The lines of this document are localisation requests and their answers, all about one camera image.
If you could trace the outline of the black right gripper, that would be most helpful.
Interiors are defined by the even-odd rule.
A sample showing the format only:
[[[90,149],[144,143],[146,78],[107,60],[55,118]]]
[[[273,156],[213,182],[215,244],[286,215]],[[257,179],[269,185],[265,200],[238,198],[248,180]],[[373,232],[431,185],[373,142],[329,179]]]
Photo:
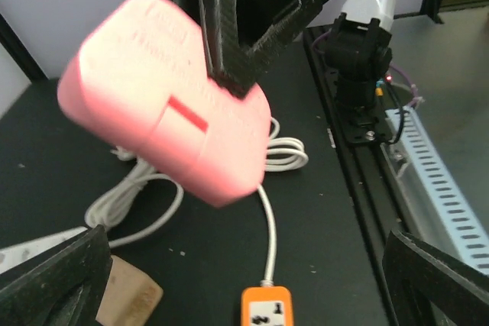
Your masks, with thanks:
[[[329,0],[174,1],[202,27],[208,76],[244,98]]]

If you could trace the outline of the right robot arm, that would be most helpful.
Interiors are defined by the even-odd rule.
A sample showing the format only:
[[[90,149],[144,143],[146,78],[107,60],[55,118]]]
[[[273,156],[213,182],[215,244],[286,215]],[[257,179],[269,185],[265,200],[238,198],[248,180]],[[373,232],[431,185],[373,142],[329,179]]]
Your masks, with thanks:
[[[329,0],[173,0],[202,28],[208,74],[243,98],[257,78]],[[396,0],[346,0],[323,39],[347,108],[374,105],[376,82],[390,64]]]

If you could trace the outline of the pink plug adapter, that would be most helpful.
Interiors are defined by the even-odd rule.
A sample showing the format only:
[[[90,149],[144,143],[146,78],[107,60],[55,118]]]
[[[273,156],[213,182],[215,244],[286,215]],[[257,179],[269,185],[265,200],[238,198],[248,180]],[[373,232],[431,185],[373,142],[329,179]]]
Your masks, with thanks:
[[[125,0],[60,78],[63,113],[204,202],[222,207],[264,178],[270,106],[211,79],[200,26],[170,0]]]

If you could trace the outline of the beige cube plug adapter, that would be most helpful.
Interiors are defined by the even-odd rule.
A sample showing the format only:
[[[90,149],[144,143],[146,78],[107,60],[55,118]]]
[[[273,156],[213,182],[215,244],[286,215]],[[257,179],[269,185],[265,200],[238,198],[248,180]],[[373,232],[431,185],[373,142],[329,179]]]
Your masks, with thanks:
[[[112,255],[112,268],[96,321],[104,326],[145,325],[163,294],[163,289],[148,274]]]

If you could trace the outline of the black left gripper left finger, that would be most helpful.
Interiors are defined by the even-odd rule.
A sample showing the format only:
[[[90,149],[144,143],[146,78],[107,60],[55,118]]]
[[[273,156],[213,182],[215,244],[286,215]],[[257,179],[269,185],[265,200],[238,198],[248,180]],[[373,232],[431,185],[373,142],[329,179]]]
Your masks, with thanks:
[[[97,226],[1,273],[3,325],[94,325],[112,268]]]

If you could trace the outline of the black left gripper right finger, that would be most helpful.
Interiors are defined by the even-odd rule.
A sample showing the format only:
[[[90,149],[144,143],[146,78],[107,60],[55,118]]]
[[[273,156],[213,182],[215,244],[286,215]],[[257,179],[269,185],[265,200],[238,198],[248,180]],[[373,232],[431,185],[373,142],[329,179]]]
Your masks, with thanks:
[[[435,325],[432,305],[456,325],[488,324],[488,276],[412,234],[390,232],[382,267],[399,325]]]

